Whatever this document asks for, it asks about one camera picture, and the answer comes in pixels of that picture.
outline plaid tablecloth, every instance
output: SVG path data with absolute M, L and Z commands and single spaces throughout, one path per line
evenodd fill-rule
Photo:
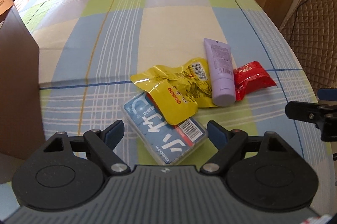
M 288 101 L 316 102 L 315 95 L 293 52 L 254 0 L 31 0 L 21 17 L 40 46 L 47 138 L 56 131 L 76 136 L 124 120 L 120 106 L 137 93 L 132 74 L 206 57 L 203 38 L 215 39 L 230 44 L 235 66 L 259 61 L 277 86 L 228 108 L 200 109 L 196 118 L 250 135 L 276 131 L 318 173 L 312 207 L 332 211 L 330 144 L 320 141 L 314 125 L 284 114 Z M 200 166 L 215 152 L 208 141 L 184 163 Z M 131 166 L 154 163 L 128 124 L 116 153 Z

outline yellow wrapper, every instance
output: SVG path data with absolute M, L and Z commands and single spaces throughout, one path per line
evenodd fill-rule
M 177 68 L 156 65 L 131 76 L 131 81 L 151 95 L 170 125 L 193 116 L 198 107 L 216 107 L 207 60 L 203 58 L 191 59 Z

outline red snack package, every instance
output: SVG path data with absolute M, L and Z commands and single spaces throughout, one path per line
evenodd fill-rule
M 274 80 L 257 61 L 235 69 L 234 83 L 236 101 L 241 101 L 246 94 L 262 88 L 276 86 Z

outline brown box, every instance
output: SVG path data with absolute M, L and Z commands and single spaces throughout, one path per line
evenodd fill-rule
M 11 0 L 0 0 L 0 153 L 27 159 L 43 142 L 39 47 Z

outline lavender cosmetic tube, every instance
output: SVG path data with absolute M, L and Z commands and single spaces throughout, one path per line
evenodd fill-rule
M 203 41 L 211 75 L 213 103 L 229 106 L 236 100 L 230 46 L 208 38 Z

